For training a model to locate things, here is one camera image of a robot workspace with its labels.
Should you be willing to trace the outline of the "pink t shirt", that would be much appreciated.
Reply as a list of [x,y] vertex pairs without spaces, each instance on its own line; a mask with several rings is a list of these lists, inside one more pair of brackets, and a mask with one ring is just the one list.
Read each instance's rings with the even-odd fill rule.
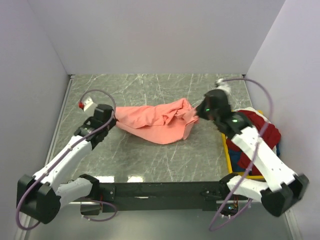
[[186,98],[156,106],[117,107],[115,118],[119,129],[159,145],[187,139],[199,120]]

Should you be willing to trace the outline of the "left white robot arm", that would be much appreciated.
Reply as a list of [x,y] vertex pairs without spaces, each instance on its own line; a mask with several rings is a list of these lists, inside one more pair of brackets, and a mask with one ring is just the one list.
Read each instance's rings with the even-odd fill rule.
[[20,225],[20,213],[39,223],[48,224],[67,204],[86,198],[96,202],[101,209],[100,182],[83,174],[76,180],[63,184],[67,175],[84,157],[101,143],[116,124],[114,108],[98,104],[90,116],[71,137],[63,150],[45,167],[32,176],[23,175],[17,183],[15,220]]

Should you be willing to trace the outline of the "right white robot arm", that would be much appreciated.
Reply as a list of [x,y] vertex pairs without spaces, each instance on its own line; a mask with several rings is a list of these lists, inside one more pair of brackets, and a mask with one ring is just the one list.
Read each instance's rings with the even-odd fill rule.
[[208,91],[196,108],[196,114],[212,121],[264,177],[264,181],[256,181],[232,173],[221,180],[219,193],[222,198],[230,200],[241,195],[259,201],[275,217],[281,216],[303,198],[310,183],[307,176],[286,166],[243,112],[231,110],[225,91]]

